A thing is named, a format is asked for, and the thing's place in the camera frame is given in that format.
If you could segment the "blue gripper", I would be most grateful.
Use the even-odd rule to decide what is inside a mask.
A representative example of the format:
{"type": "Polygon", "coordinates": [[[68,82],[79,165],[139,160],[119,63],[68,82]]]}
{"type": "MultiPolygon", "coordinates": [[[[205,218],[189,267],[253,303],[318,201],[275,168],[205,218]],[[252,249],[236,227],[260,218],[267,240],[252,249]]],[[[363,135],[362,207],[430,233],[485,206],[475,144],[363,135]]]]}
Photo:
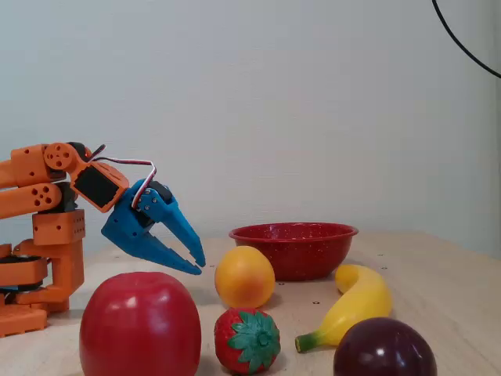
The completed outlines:
{"type": "Polygon", "coordinates": [[[101,229],[104,237],[133,257],[166,266],[184,273],[200,275],[206,265],[199,236],[179,209],[178,202],[167,188],[148,188],[140,197],[140,211],[132,201],[143,180],[128,188],[115,204],[101,229]],[[150,234],[155,223],[163,223],[195,259],[195,266],[150,234]]]}

